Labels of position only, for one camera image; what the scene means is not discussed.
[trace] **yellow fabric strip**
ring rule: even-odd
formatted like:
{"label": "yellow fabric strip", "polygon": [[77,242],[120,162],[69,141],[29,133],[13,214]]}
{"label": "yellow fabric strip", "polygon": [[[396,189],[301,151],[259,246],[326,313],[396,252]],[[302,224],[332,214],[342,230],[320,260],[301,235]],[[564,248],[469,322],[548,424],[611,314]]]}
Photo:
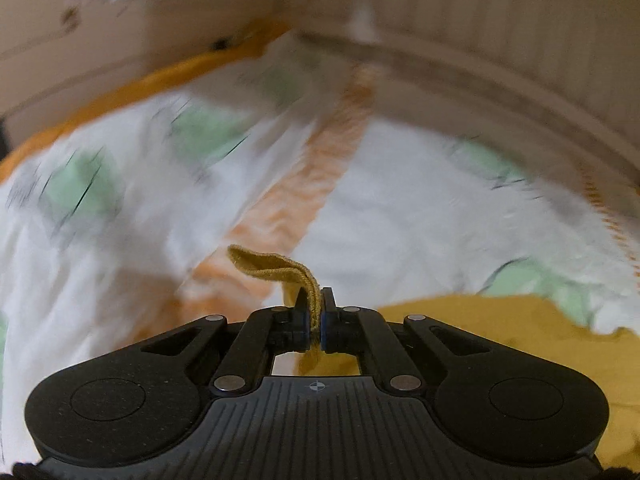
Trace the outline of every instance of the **yellow fabric strip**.
{"label": "yellow fabric strip", "polygon": [[239,245],[229,246],[227,254],[236,269],[243,274],[268,282],[282,282],[285,297],[290,302],[289,306],[292,306],[295,301],[293,294],[297,295],[300,287],[305,289],[310,317],[311,347],[299,361],[298,374],[303,375],[306,368],[316,366],[323,355],[326,357],[326,354],[320,351],[322,297],[318,282],[311,271],[286,256],[276,253],[257,253]]}
{"label": "yellow fabric strip", "polygon": [[239,272],[226,247],[240,245],[261,253],[287,255],[295,250],[360,146],[372,113],[377,79],[378,71],[372,67],[352,67],[340,100],[309,137],[298,161],[242,215],[188,278],[208,293],[159,309],[155,319],[140,324],[133,340],[157,335],[214,310],[235,322],[261,308],[273,284]]}
{"label": "yellow fabric strip", "polygon": [[147,99],[155,94],[188,83],[194,78],[206,74],[224,64],[240,59],[259,57],[265,47],[289,27],[283,23],[270,20],[257,20],[246,27],[238,38],[246,38],[226,50],[206,52],[173,66],[153,72],[142,79],[127,84],[116,91],[96,99],[81,108],[64,123],[44,130],[30,137],[26,142],[13,150],[0,163],[0,184],[4,182],[28,156],[52,145],[60,137],[72,133],[76,128],[87,124],[104,114],[108,114],[133,103]]}
{"label": "yellow fabric strip", "polygon": [[239,245],[231,245],[227,251],[229,259],[236,266],[236,269],[247,276],[304,288],[309,308],[311,332],[317,333],[320,330],[322,310],[320,287],[309,269],[276,253],[257,253]]}

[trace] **screw head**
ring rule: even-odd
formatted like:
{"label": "screw head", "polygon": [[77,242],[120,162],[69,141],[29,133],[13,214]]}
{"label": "screw head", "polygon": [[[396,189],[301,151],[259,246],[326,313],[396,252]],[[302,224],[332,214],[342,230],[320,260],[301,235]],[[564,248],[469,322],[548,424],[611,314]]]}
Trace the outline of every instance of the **screw head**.
{"label": "screw head", "polygon": [[243,388],[245,384],[244,379],[237,375],[223,375],[213,382],[221,392],[234,392]]}
{"label": "screw head", "polygon": [[396,375],[389,381],[391,387],[400,392],[411,392],[421,386],[420,379],[412,375]]}

